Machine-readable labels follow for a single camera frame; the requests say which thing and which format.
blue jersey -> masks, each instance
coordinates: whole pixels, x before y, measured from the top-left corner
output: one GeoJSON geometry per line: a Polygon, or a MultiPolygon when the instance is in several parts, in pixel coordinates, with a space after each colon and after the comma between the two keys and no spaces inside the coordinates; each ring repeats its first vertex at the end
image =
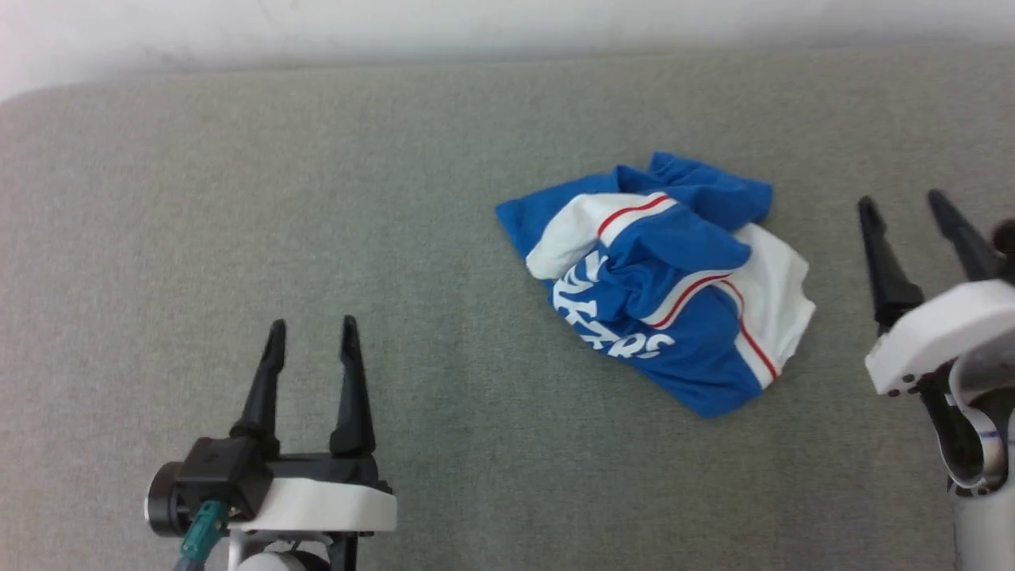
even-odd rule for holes
{"type": "Polygon", "coordinates": [[[642,371],[702,417],[761,394],[814,305],[807,263],[757,224],[771,186],[656,153],[500,204],[550,303],[592,349],[642,371]]]}

white stripe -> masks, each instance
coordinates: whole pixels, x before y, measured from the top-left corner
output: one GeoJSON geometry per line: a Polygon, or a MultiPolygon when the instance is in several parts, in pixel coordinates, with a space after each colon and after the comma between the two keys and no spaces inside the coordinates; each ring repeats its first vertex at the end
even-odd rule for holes
{"type": "MultiPolygon", "coordinates": [[[[648,204],[653,200],[658,199],[659,195],[663,193],[656,192],[650,194],[649,198],[651,198],[651,200],[646,200],[645,204],[648,204]]],[[[599,234],[599,239],[606,246],[609,246],[611,243],[613,243],[613,240],[616,239],[618,235],[620,235],[620,232],[627,229],[627,226],[629,226],[630,224],[636,222],[637,220],[640,220],[641,218],[648,218],[649,216],[655,216],[656,214],[665,212],[666,210],[669,210],[670,208],[676,205],[677,205],[676,200],[667,197],[666,200],[663,200],[662,202],[656,204],[652,208],[624,212],[623,214],[620,214],[616,218],[613,218],[610,221],[609,225],[603,228],[603,232],[599,234]]]]}
{"type": "Polygon", "coordinates": [[[736,268],[705,269],[687,274],[680,279],[680,281],[677,281],[677,284],[674,285],[673,289],[670,290],[670,293],[666,295],[666,298],[663,300],[663,303],[659,305],[659,308],[652,312],[652,315],[641,318],[641,323],[657,330],[666,330],[673,325],[673,323],[677,319],[677,316],[680,315],[680,312],[683,311],[684,306],[687,305],[687,302],[689,302],[691,298],[697,295],[697,293],[701,290],[707,288],[708,285],[715,284],[717,280],[712,279],[703,283],[699,283],[693,291],[688,292],[688,288],[690,288],[691,285],[709,277],[729,275],[734,271],[734,269],[736,268]],[[684,298],[680,301],[680,306],[674,310],[673,306],[677,303],[677,300],[680,300],[681,296],[684,296],[684,298]],[[663,319],[666,319],[666,323],[660,324],[663,319]]]}
{"type": "Polygon", "coordinates": [[[751,339],[782,372],[814,314],[803,289],[807,262],[757,224],[747,224],[733,235],[751,246],[751,257],[726,280],[747,302],[743,323],[751,339]]]}
{"type": "MultiPolygon", "coordinates": [[[[717,280],[716,287],[729,296],[730,299],[733,300],[734,305],[737,306],[737,339],[733,342],[733,346],[737,349],[737,353],[740,354],[740,358],[747,364],[747,368],[751,370],[754,378],[757,379],[758,385],[760,385],[762,389],[765,389],[774,379],[771,377],[771,371],[769,371],[768,367],[764,364],[764,360],[762,360],[761,356],[754,351],[754,348],[751,347],[751,343],[748,342],[747,337],[744,336],[744,330],[747,330],[747,325],[743,323],[744,306],[740,303],[740,296],[733,291],[732,285],[730,285],[730,283],[726,280],[717,280]]],[[[751,339],[754,340],[754,343],[759,344],[757,337],[754,336],[750,330],[747,330],[747,332],[751,336],[751,339]]],[[[781,366],[779,364],[772,363],[772,366],[776,368],[776,373],[782,373],[780,368],[781,366]]]]}
{"type": "MultiPolygon", "coordinates": [[[[580,194],[571,198],[563,208],[557,211],[550,218],[550,221],[543,228],[543,233],[539,241],[525,257],[525,265],[529,268],[529,273],[537,279],[559,279],[574,264],[592,251],[599,239],[599,226],[617,210],[632,208],[649,204],[661,196],[668,196],[665,192],[654,192],[648,196],[642,194],[624,193],[602,193],[602,194],[580,194]]],[[[676,204],[676,200],[666,200],[671,202],[670,206],[676,204]]],[[[638,211],[631,211],[617,216],[610,222],[606,229],[611,232],[614,225],[620,229],[630,225],[627,221],[623,227],[621,218],[626,219],[627,214],[634,214],[638,211]]],[[[613,233],[613,237],[619,234],[619,230],[613,233]]]]}

robotic arm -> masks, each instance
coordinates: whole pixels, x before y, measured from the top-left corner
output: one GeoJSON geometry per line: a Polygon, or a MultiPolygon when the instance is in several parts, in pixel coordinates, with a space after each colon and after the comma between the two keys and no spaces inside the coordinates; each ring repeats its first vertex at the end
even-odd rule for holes
{"type": "Polygon", "coordinates": [[[992,245],[941,191],[928,199],[969,281],[925,302],[874,201],[861,200],[879,334],[867,369],[878,395],[919,396],[931,418],[948,470],[959,568],[1015,570],[1015,219],[1001,224],[992,245]]]}
{"type": "Polygon", "coordinates": [[[228,541],[229,571],[354,571],[360,537],[394,531],[398,505],[378,475],[374,424],[355,320],[346,316],[338,423],[329,451],[280,454],[275,438],[285,323],[271,327],[243,416],[227,438],[199,438],[186,459],[164,465],[145,498],[152,531],[184,538],[179,570],[203,569],[228,541]],[[328,560],[276,542],[318,542],[328,560]]]}

gray couch cushion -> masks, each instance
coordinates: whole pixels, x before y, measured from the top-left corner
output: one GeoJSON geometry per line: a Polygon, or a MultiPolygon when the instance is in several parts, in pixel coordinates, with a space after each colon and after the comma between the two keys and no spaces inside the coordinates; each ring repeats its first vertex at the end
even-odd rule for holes
{"type": "Polygon", "coordinates": [[[168,569],[151,475],[225,433],[276,317],[283,448],[323,450],[351,313],[401,510],[365,569],[950,569],[929,422],[863,367],[854,205],[877,196],[929,293],[958,281],[923,194],[1015,212],[1013,71],[1010,49],[717,53],[8,101],[0,567],[168,569]],[[812,265],[797,357],[714,421],[590,351],[492,213],[654,149],[772,182],[766,225],[812,265]]]}

white plastic part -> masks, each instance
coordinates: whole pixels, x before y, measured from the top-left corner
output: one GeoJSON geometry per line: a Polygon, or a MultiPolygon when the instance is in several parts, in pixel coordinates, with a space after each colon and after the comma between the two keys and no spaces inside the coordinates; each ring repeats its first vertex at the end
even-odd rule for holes
{"type": "Polygon", "coordinates": [[[234,522],[240,531],[394,531],[395,496],[366,486],[276,478],[251,521],[234,522]]]}
{"type": "MultiPolygon", "coordinates": [[[[1008,421],[1005,472],[1015,474],[1015,417],[1008,421]]],[[[1015,481],[987,495],[948,497],[955,510],[955,568],[962,571],[1015,569],[1015,481]]]]}
{"type": "Polygon", "coordinates": [[[1015,331],[1015,288],[999,279],[956,285],[905,314],[865,360],[878,395],[904,391],[942,364],[1015,331]]]}
{"type": "Polygon", "coordinates": [[[955,361],[948,375],[948,389],[951,391],[952,402],[955,404],[955,407],[958,408],[962,416],[969,421],[973,430],[976,431],[979,448],[984,454],[984,467],[979,474],[963,479],[951,470],[944,450],[941,451],[941,458],[944,460],[945,466],[948,467],[948,473],[952,481],[955,482],[956,486],[965,488],[966,490],[976,490],[1001,484],[1005,479],[1005,475],[1007,475],[1008,469],[1008,457],[1006,456],[1007,445],[998,432],[998,426],[994,424],[994,421],[990,417],[969,405],[976,394],[967,390],[963,381],[968,378],[969,364],[974,359],[974,354],[975,352],[962,354],[955,361]]]}
{"type": "Polygon", "coordinates": [[[259,553],[247,559],[238,571],[307,571],[301,563],[285,553],[259,553]]]}
{"type": "MultiPolygon", "coordinates": [[[[259,554],[266,553],[265,548],[275,542],[318,543],[328,546],[331,541],[331,538],[321,531],[239,531],[233,529],[229,532],[229,563],[226,571],[263,571],[257,567],[249,567],[247,563],[258,558],[259,554]]],[[[260,559],[266,566],[275,563],[269,561],[268,558],[260,559]]],[[[289,566],[297,564],[296,571],[301,571],[302,564],[294,561],[293,557],[283,557],[281,561],[289,566]]]]}

